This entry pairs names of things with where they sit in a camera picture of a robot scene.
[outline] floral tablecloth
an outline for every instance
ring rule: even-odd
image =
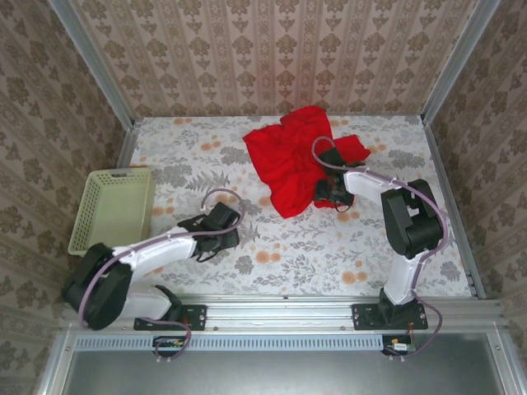
[[[359,136],[371,150],[372,170],[430,183],[445,210],[435,167],[418,116],[330,116],[333,136]],[[382,210],[356,198],[347,212],[309,206],[282,219],[259,180],[242,137],[279,117],[145,118],[131,166],[148,166],[156,180],[152,235],[198,215],[206,191],[224,187],[244,199],[240,245],[197,263],[185,259],[144,277],[174,292],[193,294],[378,295],[389,274],[392,249]],[[209,208],[236,199],[219,193]],[[429,296],[469,296],[459,250],[450,244],[426,265],[417,290]]]

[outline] gray floor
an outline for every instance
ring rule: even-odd
[[[403,363],[378,352],[79,352],[64,394],[501,394],[484,335],[442,335]]]

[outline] patterned wallpaper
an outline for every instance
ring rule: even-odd
[[[501,2],[432,125],[490,297],[527,367],[527,2]]]
[[[31,393],[86,176],[123,131],[46,1],[0,1],[0,393]]]
[[[137,117],[418,114],[476,0],[73,0]]]

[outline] red cloth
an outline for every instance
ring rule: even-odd
[[[244,141],[256,173],[271,188],[271,202],[281,216],[289,218],[310,205],[317,181],[325,178],[322,166],[311,155],[313,141],[333,135],[326,113],[315,106],[298,109],[280,122],[254,130]],[[365,160],[370,155],[357,136],[342,137],[335,143],[348,163]],[[329,148],[329,142],[318,142],[316,153]]]

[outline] plastic basket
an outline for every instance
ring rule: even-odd
[[[150,169],[92,171],[82,194],[68,252],[84,256],[93,244],[117,247],[146,239],[154,192]]]

